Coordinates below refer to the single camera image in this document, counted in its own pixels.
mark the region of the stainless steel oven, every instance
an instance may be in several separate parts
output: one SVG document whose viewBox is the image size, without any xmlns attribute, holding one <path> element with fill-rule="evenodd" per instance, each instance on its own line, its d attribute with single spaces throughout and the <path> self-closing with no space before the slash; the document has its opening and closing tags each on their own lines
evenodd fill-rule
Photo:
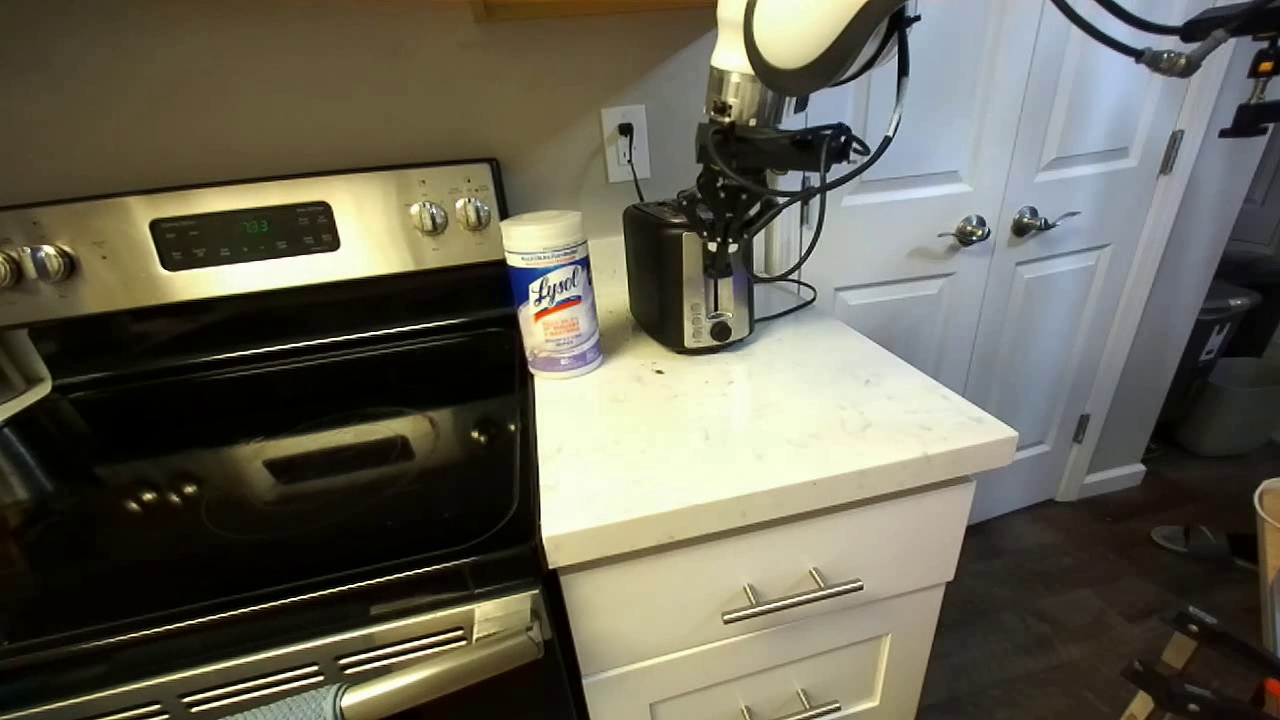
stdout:
<svg viewBox="0 0 1280 720">
<path fill-rule="evenodd" d="M 0 210 L 52 378 L 0 425 L 0 717 L 573 716 L 503 210 L 492 161 Z"/>
</svg>

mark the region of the lysol wipes container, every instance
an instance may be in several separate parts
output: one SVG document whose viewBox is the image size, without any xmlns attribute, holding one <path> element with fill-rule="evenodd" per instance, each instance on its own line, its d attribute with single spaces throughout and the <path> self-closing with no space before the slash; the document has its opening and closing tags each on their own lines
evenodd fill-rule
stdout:
<svg viewBox="0 0 1280 720">
<path fill-rule="evenodd" d="M 541 210 L 508 218 L 502 222 L 502 247 L 529 370 L 572 378 L 596 369 L 603 360 L 600 325 L 582 214 Z"/>
</svg>

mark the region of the oven door handle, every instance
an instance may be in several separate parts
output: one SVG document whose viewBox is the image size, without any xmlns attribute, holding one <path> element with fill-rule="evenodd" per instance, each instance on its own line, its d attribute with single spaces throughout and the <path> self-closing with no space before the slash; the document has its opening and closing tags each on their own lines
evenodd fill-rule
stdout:
<svg viewBox="0 0 1280 720">
<path fill-rule="evenodd" d="M 342 720 L 381 720 L 541 656 L 543 643 L 535 621 L 527 632 L 492 635 L 434 660 L 348 687 L 338 701 Z"/>
</svg>

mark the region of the baseboard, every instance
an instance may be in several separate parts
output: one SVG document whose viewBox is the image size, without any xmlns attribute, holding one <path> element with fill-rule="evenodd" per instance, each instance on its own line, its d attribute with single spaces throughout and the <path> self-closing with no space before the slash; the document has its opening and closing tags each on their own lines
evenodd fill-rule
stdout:
<svg viewBox="0 0 1280 720">
<path fill-rule="evenodd" d="M 1117 489 L 1137 487 L 1147 474 L 1147 466 L 1142 462 L 1121 465 L 1110 470 L 1089 473 L 1084 475 L 1084 484 L 1080 486 L 1080 500 L 1094 495 L 1106 495 Z"/>
</svg>

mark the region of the lysol logo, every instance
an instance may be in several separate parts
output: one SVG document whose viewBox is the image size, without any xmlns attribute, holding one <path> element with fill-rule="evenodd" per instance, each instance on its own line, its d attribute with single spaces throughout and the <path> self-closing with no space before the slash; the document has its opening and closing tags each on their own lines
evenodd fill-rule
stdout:
<svg viewBox="0 0 1280 720">
<path fill-rule="evenodd" d="M 566 265 L 552 270 L 529 284 L 529 304 L 534 309 L 534 319 L 541 320 L 552 313 L 582 304 L 581 265 Z"/>
</svg>

